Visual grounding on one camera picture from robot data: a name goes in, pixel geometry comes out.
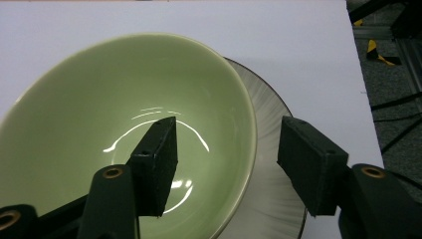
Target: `tabletop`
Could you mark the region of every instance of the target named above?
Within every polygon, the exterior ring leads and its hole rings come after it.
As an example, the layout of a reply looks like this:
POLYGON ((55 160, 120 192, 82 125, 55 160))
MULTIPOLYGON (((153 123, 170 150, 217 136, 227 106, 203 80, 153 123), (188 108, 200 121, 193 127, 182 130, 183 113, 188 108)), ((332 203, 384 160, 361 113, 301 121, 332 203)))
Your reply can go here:
MULTIPOLYGON (((0 2, 0 119, 58 63, 104 40, 183 35, 261 76, 293 116, 382 166, 345 1, 0 2)), ((337 216, 308 216, 302 238, 340 238, 337 216)))

